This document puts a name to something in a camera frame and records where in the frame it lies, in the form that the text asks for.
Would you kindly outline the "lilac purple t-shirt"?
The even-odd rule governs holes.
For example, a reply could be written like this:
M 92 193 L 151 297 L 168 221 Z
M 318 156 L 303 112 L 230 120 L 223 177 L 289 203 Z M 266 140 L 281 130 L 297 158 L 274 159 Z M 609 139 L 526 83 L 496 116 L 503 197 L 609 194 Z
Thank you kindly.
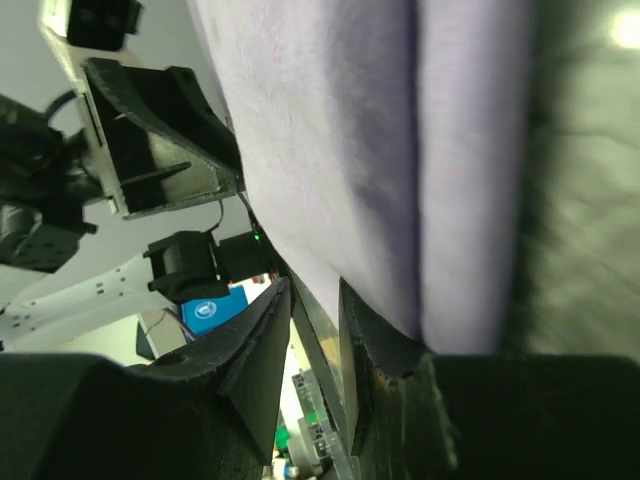
M 493 352 L 530 1 L 193 1 L 249 198 L 330 317 L 347 282 L 439 353 Z

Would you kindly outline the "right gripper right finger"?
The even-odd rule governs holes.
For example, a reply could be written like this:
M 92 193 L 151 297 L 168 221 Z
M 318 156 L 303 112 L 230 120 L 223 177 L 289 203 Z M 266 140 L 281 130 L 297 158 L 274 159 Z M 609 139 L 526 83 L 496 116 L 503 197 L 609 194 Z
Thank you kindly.
M 365 479 L 635 479 L 639 367 L 615 356 L 437 355 L 347 284 L 347 451 Z

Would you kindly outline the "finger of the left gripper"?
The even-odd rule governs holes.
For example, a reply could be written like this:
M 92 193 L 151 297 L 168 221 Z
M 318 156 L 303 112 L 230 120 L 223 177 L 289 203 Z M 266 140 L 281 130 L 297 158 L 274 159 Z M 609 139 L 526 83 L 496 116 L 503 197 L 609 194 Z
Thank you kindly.
M 189 68 L 91 58 L 82 114 L 92 168 L 127 219 L 225 199 L 244 189 L 234 134 Z

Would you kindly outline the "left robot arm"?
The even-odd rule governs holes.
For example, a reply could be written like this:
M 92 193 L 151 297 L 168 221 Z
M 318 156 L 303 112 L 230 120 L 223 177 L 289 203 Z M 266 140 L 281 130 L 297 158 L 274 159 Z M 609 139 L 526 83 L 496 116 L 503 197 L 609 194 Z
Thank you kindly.
M 187 68 L 92 58 L 80 68 L 82 129 L 65 136 L 38 112 L 1 101 L 1 348 L 43 351 L 129 315 L 218 296 L 237 280 L 211 229 L 175 231 L 113 269 L 22 300 L 97 232 L 87 205 L 127 220 L 220 202 L 244 188 L 231 131 Z

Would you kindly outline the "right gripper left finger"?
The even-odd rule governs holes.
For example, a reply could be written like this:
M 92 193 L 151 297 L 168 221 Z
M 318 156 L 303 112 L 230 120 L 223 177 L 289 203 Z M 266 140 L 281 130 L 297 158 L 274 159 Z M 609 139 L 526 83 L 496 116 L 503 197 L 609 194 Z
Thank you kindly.
M 1 357 L 5 479 L 257 479 L 271 461 L 291 287 L 149 365 Z

